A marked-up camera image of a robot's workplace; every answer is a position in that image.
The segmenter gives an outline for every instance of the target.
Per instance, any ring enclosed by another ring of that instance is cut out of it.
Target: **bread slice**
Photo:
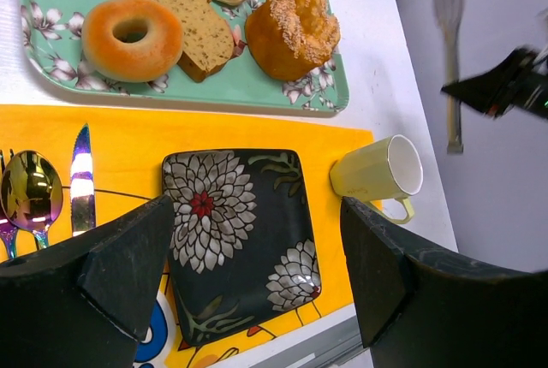
[[[211,0],[156,0],[181,19],[184,29],[181,60],[177,63],[200,83],[230,60],[234,39],[229,23],[210,5]]]

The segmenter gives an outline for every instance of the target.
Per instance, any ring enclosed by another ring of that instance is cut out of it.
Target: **white table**
[[[373,131],[376,139],[392,134],[404,134],[409,137],[419,151],[425,177],[422,190],[411,198],[416,217],[409,223],[408,229],[456,251],[455,236],[396,0],[330,1],[341,24],[342,40],[339,49],[350,88],[348,108],[330,119],[280,118],[369,129]],[[0,104],[130,106],[196,110],[196,106],[137,98],[102,96],[77,98],[53,86],[40,77],[24,57],[19,7],[19,0],[0,2],[2,10],[0,15],[0,75],[2,76]],[[397,203],[386,202],[384,206],[389,213],[400,213]],[[347,306],[319,321],[227,359],[216,366],[219,368],[252,366],[354,316],[354,306]]]

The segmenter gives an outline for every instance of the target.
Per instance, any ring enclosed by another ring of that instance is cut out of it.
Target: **plate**
[[[316,299],[318,257],[301,162],[290,150],[169,155],[168,256],[182,336],[222,339]]]
[[[42,76],[75,95],[251,106],[254,110],[249,111],[256,113],[257,107],[268,108],[269,114],[311,110],[319,112],[315,113],[317,116],[322,112],[323,116],[332,116],[348,104],[348,83],[339,54],[298,81],[283,83],[263,73],[245,43],[244,24],[264,0],[246,0],[237,7],[212,4],[230,24],[238,42],[234,53],[237,57],[204,82],[195,83],[178,67],[148,83],[127,84],[106,79],[82,56],[80,44],[84,16],[103,1],[21,0],[23,44],[29,60]]]

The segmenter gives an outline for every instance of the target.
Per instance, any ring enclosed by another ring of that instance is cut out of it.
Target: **yellow placemat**
[[[158,303],[167,332],[161,341],[158,341],[159,337],[148,339],[147,362],[150,365],[145,366],[203,368],[300,328],[352,302],[339,232],[340,199],[331,190],[328,172],[345,153],[371,143],[370,132],[250,116],[177,111],[3,106],[1,112],[0,149],[4,156],[9,148],[15,152],[39,151],[57,169],[64,186],[69,186],[76,135],[84,123],[89,124],[98,190],[98,224],[132,210],[143,204],[144,199],[158,196],[161,193],[160,164],[173,152],[287,148],[299,154],[318,251],[321,295],[312,303],[260,326],[204,347],[188,348],[176,326],[175,302],[166,270]],[[50,243],[70,236],[69,190],[65,190],[62,214],[50,229]],[[17,250],[19,255],[34,251],[33,237],[29,233],[18,234]],[[5,259],[2,247],[0,261]]]

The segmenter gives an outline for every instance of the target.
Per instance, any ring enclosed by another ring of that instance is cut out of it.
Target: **knife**
[[[70,222],[73,237],[95,228],[95,186],[87,124],[76,137],[70,165]]]

